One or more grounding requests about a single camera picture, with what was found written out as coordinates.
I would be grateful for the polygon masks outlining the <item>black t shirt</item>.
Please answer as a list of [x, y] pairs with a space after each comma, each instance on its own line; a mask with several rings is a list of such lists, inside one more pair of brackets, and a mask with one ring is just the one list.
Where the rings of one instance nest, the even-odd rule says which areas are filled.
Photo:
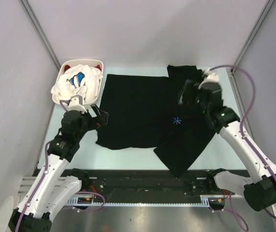
[[168, 66], [168, 76], [108, 74], [100, 109], [108, 122], [96, 143], [111, 150], [152, 148], [175, 177], [180, 177], [213, 139], [203, 113], [178, 103], [187, 80], [202, 80], [195, 66]]

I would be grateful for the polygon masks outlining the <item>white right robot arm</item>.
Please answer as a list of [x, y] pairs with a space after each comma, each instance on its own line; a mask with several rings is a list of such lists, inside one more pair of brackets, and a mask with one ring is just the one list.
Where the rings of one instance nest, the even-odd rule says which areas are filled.
[[224, 106], [219, 83], [186, 80], [178, 102], [196, 106], [207, 126], [219, 134], [242, 161], [249, 177], [217, 169], [207, 175], [206, 189], [217, 194], [222, 189], [241, 195], [255, 211], [276, 203], [276, 165], [270, 161], [241, 126], [232, 108]]

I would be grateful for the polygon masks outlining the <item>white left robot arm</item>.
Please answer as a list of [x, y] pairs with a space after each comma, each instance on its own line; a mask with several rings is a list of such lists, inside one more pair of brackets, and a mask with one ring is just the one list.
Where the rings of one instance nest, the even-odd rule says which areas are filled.
[[72, 169], [63, 184], [55, 188], [61, 174], [80, 148], [84, 135], [105, 126], [109, 114], [95, 104], [92, 117], [82, 105], [71, 106], [64, 113], [61, 127], [53, 140], [45, 145], [45, 163], [29, 191], [13, 210], [9, 229], [13, 232], [48, 232], [65, 203], [76, 193], [89, 190], [88, 173]]

